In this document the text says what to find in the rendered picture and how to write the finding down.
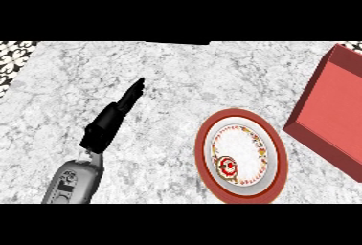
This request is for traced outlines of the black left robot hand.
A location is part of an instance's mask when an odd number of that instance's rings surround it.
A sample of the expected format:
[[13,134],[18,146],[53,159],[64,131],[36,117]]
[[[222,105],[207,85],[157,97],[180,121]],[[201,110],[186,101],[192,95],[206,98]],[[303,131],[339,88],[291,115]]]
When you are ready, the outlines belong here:
[[107,150],[114,140],[124,117],[143,94],[143,89],[145,79],[141,78],[127,89],[118,102],[112,102],[105,107],[93,122],[84,128],[80,146],[93,153],[101,154]]

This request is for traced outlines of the red rimmed patterned plate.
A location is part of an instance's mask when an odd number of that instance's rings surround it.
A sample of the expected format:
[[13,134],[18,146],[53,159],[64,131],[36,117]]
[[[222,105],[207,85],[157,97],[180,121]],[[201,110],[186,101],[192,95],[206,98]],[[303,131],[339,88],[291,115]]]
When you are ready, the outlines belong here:
[[195,139],[201,179],[225,203],[271,203],[284,188],[285,148],[275,128],[250,111],[231,108],[204,121]]

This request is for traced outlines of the red cardboard box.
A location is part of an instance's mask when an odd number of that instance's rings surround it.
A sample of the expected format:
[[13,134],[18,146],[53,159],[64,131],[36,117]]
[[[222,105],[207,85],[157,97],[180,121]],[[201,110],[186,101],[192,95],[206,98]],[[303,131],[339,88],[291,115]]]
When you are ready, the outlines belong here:
[[319,61],[282,130],[362,183],[362,55],[341,44]]

